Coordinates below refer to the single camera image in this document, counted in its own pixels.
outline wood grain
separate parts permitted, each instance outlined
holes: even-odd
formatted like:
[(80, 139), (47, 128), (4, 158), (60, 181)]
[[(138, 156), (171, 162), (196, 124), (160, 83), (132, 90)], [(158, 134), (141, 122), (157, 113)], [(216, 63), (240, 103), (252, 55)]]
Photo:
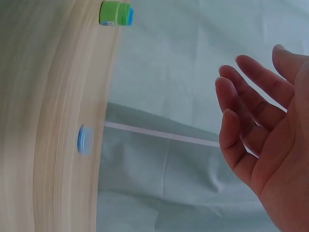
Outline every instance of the wood grain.
[[(95, 232), (102, 122), (120, 28), (100, 0), (0, 2), (0, 231)], [(81, 125), (92, 155), (77, 151)]]

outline light green fabric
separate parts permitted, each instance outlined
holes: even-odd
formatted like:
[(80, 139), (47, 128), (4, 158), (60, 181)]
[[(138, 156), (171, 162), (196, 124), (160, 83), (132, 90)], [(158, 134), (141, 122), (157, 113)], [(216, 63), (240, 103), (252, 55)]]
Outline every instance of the light green fabric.
[(110, 102), (218, 133), (214, 81), (239, 54), (272, 68), (283, 44), (309, 53), (306, 0), (132, 0)]
[[(216, 134), (109, 104), (106, 120), (217, 140)], [(217, 147), (105, 127), (98, 232), (277, 232)]]
[[(220, 65), (247, 54), (273, 69), (279, 43), (309, 53), (305, 0), (131, 3), (135, 23), (123, 31), (111, 123), (217, 142)], [(104, 133), (97, 225), (104, 232), (278, 231), (219, 148), (111, 127)]]

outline palm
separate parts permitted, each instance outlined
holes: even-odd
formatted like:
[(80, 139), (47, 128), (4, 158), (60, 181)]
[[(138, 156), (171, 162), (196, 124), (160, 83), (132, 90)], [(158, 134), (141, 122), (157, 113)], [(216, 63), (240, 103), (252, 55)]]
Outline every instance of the palm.
[(257, 194), (277, 226), (290, 231), (285, 219), (297, 215), (293, 229), (301, 231), (296, 226), (309, 218), (308, 210), (298, 215), (300, 207), (309, 208), (309, 97), (299, 68), (309, 58), (275, 48), (273, 60), (287, 81), (250, 57), (240, 56), (237, 63), (287, 113), (269, 104), (234, 68), (220, 69), (216, 91), (225, 112), (220, 145), (227, 163)]

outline plastic cap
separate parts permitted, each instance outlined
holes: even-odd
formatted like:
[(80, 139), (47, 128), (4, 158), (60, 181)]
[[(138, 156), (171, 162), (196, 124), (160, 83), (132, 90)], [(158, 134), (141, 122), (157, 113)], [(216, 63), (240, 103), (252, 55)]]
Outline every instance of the plastic cap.
[(131, 7), (131, 8), (130, 8), (129, 20), (128, 20), (128, 22), (127, 22), (127, 25), (128, 25), (128, 26), (131, 26), (132, 23), (133, 23), (133, 15), (134, 15), (134, 10), (133, 10), (133, 8)]
[(93, 146), (93, 130), (82, 126), (78, 133), (77, 148), (82, 156), (90, 156)]

